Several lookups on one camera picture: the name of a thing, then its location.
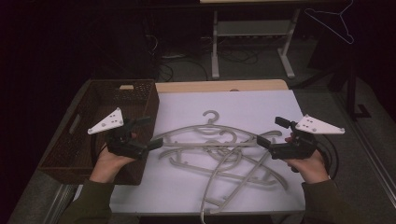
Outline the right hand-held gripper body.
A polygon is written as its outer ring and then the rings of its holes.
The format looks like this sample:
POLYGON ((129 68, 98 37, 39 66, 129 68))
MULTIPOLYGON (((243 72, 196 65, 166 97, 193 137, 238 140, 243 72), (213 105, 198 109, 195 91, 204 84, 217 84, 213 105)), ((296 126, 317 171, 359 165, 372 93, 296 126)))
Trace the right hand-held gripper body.
POLYGON ((291 140, 284 144, 270 146, 270 153, 274 160, 307 159, 312 156, 318 147, 315 134, 344 134, 345 129, 336 127, 305 115, 300 121, 290 121, 289 128, 292 131, 291 140))

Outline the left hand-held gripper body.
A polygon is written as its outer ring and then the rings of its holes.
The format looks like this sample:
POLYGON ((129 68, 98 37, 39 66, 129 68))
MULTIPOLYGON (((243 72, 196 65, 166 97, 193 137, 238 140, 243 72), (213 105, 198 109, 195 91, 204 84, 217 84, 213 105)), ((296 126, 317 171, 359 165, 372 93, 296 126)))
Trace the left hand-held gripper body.
POLYGON ((104 119, 88 129, 89 135, 106 132, 106 147, 109 152, 135 160, 143 160, 149 152, 147 146, 133 138, 134 119, 126 119, 117 107, 104 119))

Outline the brown woven basket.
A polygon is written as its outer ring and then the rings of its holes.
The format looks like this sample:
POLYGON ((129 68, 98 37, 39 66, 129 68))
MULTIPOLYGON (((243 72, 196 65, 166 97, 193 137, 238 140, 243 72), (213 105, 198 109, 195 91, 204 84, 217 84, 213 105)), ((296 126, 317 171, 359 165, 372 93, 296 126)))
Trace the brown woven basket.
POLYGON ((82 184, 92 173, 93 154, 106 141, 105 133, 89 135, 88 129, 119 107, 126 119, 151 117, 149 125, 133 128, 138 142, 145 145, 153 136, 159 103, 151 79, 89 81, 64 118, 65 125, 52 138, 38 169, 62 184, 82 184))

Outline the person's left hand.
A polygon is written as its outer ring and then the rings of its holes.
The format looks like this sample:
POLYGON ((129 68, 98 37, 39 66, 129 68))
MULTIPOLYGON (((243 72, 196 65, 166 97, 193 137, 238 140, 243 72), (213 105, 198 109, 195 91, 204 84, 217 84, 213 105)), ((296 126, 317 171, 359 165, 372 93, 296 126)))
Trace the person's left hand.
POLYGON ((113 154, 108 151, 107 147, 104 147, 98 156, 89 180, 96 183, 112 183, 120 169, 133 161, 132 158, 113 154))

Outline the person's right hand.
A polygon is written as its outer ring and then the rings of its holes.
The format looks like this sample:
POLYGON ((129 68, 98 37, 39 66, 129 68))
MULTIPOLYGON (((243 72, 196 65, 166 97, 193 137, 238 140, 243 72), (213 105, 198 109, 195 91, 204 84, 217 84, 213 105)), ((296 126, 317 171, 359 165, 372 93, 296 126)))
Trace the person's right hand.
POLYGON ((316 184, 329 180, 325 163, 320 153, 315 150, 310 158, 307 159, 289 159, 285 163, 295 168, 307 184, 316 184))

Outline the white table mat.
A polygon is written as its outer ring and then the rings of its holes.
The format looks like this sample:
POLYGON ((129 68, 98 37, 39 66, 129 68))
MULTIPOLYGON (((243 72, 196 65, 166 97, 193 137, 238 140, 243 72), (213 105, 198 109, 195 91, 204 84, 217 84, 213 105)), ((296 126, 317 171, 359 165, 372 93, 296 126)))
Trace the white table mat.
MULTIPOLYGON (((172 131, 194 124, 204 124, 206 110, 219 113, 217 124, 240 128, 252 133, 270 130, 282 132, 279 137, 269 139, 281 143, 289 131, 275 124, 276 117, 299 120, 302 112, 291 91, 223 91, 163 93, 155 124, 154 134, 172 131)), ((160 159, 165 150, 175 147, 161 147, 150 152, 143 179, 138 186, 115 187, 110 207, 115 213, 135 215, 184 215, 199 214, 205 186, 211 174, 174 166, 169 158, 160 159)), ((248 147, 243 152, 259 160, 265 148, 248 147)), ((183 161, 205 166, 209 169, 217 163, 209 156, 195 149, 182 156, 183 161)), ((293 173, 283 161, 269 157, 263 162, 288 183, 288 188, 276 183, 262 186, 246 183, 229 204, 218 214, 271 214, 278 212, 299 212, 304 209, 302 178, 293 173)), ((245 175, 253 165, 242 161, 234 174, 245 175)), ((208 197, 223 201, 236 188, 238 180, 218 176, 212 183, 208 197)))

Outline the black metal stand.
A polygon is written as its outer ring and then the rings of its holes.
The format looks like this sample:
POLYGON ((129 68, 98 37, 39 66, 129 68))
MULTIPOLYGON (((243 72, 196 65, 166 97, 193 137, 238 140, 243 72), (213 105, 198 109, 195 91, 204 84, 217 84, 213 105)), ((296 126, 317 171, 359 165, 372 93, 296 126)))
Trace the black metal stand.
POLYGON ((346 85, 346 112, 352 120, 371 117, 364 105, 356 104, 357 74, 352 54, 342 56, 334 65, 300 83, 299 87, 307 87, 327 76, 331 76, 327 84, 330 91, 339 92, 346 85))

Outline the white metal desk frame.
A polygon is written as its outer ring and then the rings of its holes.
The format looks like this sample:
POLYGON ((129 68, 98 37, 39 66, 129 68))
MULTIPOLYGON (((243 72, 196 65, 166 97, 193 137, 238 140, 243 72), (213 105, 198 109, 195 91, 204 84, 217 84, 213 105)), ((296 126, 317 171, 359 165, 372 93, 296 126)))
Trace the white metal desk frame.
POLYGON ((287 78, 295 78, 289 58, 288 50, 292 40, 297 21, 301 10, 293 11, 292 17, 288 20, 268 20, 268 21, 219 21, 218 12, 214 12, 211 70, 212 77, 219 79, 219 55, 218 38, 230 36, 283 36, 285 43, 277 49, 277 54, 282 62, 287 78))

